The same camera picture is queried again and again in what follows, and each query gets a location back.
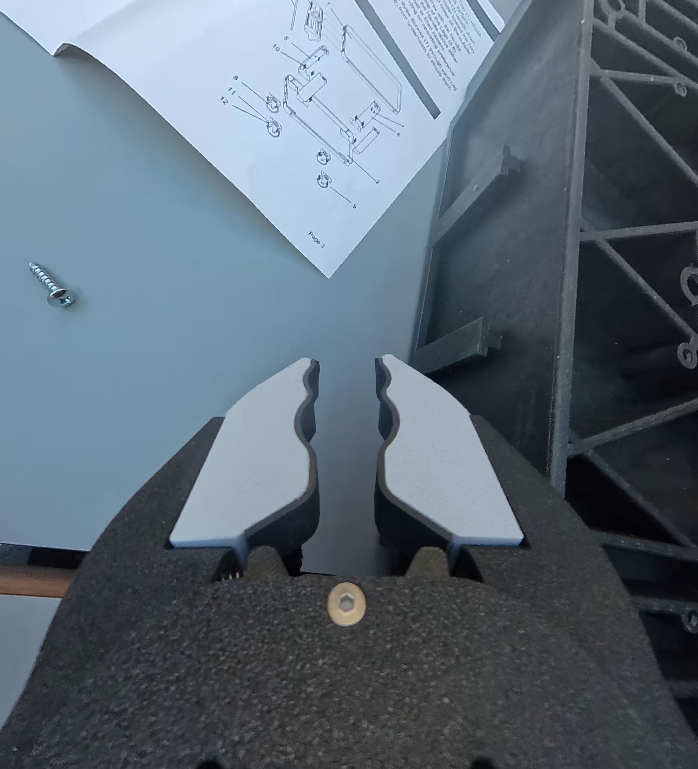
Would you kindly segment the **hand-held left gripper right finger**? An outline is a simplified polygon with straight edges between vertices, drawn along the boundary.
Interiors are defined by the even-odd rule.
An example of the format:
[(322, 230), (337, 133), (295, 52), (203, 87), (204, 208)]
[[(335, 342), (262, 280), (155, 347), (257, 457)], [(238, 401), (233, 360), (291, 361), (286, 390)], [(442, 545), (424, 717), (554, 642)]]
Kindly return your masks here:
[(525, 536), (468, 409), (392, 354), (375, 371), (381, 543), (402, 561), (430, 547), (450, 564), (468, 546), (520, 546)]

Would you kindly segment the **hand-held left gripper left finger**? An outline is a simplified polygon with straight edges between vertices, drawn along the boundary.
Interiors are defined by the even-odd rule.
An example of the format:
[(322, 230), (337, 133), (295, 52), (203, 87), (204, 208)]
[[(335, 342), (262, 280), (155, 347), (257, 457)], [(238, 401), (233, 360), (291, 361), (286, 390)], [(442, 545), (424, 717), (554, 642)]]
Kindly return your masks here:
[(320, 518), (315, 401), (320, 364), (301, 358), (248, 391), (224, 416), (169, 542), (253, 549), (292, 559)]

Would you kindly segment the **black plastic ribbed platform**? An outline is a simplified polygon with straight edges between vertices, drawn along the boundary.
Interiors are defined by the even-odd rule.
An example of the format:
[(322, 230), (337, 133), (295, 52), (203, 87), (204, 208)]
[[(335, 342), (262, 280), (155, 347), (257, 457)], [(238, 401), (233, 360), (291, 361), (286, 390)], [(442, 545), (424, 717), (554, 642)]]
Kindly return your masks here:
[(594, 531), (698, 740), (698, 2), (522, 2), (484, 65), (412, 364)]

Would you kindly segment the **silver screw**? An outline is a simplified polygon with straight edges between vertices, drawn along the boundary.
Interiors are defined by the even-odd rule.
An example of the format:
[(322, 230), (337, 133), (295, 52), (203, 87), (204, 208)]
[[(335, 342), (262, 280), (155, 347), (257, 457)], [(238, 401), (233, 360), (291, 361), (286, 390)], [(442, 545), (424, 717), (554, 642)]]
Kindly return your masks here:
[(46, 292), (46, 302), (53, 307), (69, 308), (79, 300), (79, 294), (72, 288), (59, 281), (55, 271), (43, 264), (28, 262), (27, 268)]

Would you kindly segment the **brown wooden bar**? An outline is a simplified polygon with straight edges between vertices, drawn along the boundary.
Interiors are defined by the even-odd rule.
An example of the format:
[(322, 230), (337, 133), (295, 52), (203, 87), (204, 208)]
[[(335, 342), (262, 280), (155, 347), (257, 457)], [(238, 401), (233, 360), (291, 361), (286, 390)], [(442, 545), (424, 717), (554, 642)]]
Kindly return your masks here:
[(74, 576), (62, 568), (0, 564), (0, 595), (62, 599)]

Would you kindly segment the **white instruction booklet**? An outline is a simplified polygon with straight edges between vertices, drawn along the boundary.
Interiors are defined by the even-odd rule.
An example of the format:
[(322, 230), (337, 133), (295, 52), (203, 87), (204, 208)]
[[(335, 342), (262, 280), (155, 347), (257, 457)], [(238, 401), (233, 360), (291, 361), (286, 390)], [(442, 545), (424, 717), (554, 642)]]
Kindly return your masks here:
[(468, 1), (0, 1), (117, 75), (330, 277), (446, 139), (505, 21)]

